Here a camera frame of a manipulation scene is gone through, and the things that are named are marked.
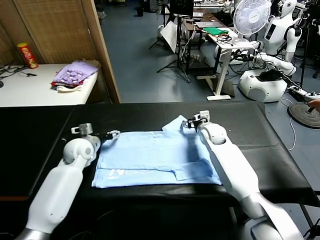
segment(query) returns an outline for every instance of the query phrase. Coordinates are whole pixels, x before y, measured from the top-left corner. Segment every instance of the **wall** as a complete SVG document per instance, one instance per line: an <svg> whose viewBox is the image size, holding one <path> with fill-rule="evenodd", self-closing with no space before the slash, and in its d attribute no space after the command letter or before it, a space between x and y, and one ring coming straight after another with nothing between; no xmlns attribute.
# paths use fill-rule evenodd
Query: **wall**
<svg viewBox="0 0 320 240"><path fill-rule="evenodd" d="M111 101L121 102L94 0L1 0L0 26L0 64L20 61L21 42L39 64L98 60Z"/></svg>

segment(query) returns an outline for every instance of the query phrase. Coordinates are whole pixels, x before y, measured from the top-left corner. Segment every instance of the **laptop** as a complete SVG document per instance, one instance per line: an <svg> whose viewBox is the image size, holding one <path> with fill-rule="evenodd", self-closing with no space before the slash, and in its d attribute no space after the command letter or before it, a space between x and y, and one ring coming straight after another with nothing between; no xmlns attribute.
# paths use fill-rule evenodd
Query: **laptop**
<svg viewBox="0 0 320 240"><path fill-rule="evenodd" d="M204 28L219 28L219 27L224 27L220 22L218 21L199 21L195 23L199 29L204 29Z"/></svg>
<svg viewBox="0 0 320 240"><path fill-rule="evenodd" d="M194 12L193 17L194 18L202 18L204 16L203 12Z"/></svg>

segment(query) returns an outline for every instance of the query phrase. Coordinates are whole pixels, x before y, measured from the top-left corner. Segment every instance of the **concrete floor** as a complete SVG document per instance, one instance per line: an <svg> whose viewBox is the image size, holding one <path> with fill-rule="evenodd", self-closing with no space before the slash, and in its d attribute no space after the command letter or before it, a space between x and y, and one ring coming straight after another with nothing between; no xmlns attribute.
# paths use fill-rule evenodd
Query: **concrete floor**
<svg viewBox="0 0 320 240"><path fill-rule="evenodd" d="M158 102L206 102L207 96L212 95L204 81L196 80L189 75L192 82L186 83L182 73L174 68L168 68L161 73L157 70L176 59L176 56L166 48L154 46L158 26L163 19L155 13L144 13L143 17L135 17L137 2L129 2L127 7L103 6L107 17L102 23L102 31L107 44L108 53L118 84L123 103L158 103ZM204 45L201 52L207 62L213 65L215 46ZM299 81L300 61L293 80ZM320 79L313 79L312 69L306 69L303 87L306 91L320 92ZM231 79L234 84L239 82L239 76ZM234 86L233 100L249 101ZM284 98L295 100L285 94ZM265 104L266 115L274 129L287 146L293 145L294 135L290 126L287 107L281 102ZM290 152L305 177L314 190L320 190L320 131L303 127L293 122L296 131L296 146ZM298 228L304 234L309 226L297 204L282 204L291 215ZM307 207L313 222L320 218L320 208Z"/></svg>

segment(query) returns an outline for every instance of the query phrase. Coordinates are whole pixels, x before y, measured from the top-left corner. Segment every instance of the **black table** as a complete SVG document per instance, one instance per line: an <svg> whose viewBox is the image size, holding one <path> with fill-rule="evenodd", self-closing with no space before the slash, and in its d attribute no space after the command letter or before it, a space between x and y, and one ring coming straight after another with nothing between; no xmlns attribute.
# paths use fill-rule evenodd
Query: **black table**
<svg viewBox="0 0 320 240"><path fill-rule="evenodd" d="M319 206L311 186L266 119L263 105L249 101L0 108L2 149L6 150L0 197L34 195L60 161L66 144L61 138L69 137L71 127L92 123L97 132L160 131L179 114L190 118L200 110L210 110L211 121L227 129L256 171L266 198L274 203ZM77 199L114 203L193 199L225 206L237 204L222 186L214 184L92 188L96 164L84 170Z"/></svg>
<svg viewBox="0 0 320 240"><path fill-rule="evenodd" d="M211 121L224 126L259 178L261 193L274 203L319 206L319 200L265 116L263 105L256 102L144 103L80 105L74 108L63 130L81 123L92 123L97 132L110 130L160 131L179 114L192 117L210 110ZM58 141L43 170L39 184L61 159L65 142ZM77 200L110 204L164 203L192 199L195 203L236 206L237 201L222 186L214 184L146 185L92 188L97 161L83 172Z"/></svg>

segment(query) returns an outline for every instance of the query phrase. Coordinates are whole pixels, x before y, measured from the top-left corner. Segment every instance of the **red can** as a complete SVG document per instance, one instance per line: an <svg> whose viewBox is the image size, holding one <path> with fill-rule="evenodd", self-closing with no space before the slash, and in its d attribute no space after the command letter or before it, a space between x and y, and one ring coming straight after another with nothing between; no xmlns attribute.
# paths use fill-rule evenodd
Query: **red can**
<svg viewBox="0 0 320 240"><path fill-rule="evenodd" d="M20 52L23 54L26 63L29 65L29 68L35 69L39 67L35 56L32 54L26 42L19 43L17 47L19 48Z"/></svg>

